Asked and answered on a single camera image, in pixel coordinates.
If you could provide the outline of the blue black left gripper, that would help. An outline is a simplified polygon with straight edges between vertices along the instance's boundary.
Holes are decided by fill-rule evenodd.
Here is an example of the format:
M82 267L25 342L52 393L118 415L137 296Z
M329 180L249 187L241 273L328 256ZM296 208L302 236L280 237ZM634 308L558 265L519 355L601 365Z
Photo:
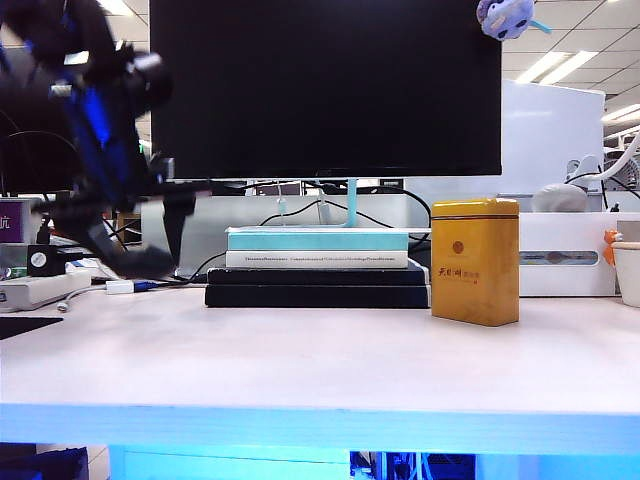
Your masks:
M207 180L161 180L149 170L140 151L136 119L165 103L172 92L171 77L123 74L104 82L82 77L58 80L49 97L63 107L88 181L87 202L129 211L144 197L164 197L163 224L175 264L180 263L186 219L194 213L196 197L179 195L207 191ZM116 244L102 214L70 208L51 214L57 230L95 254L116 274L126 274L125 249Z

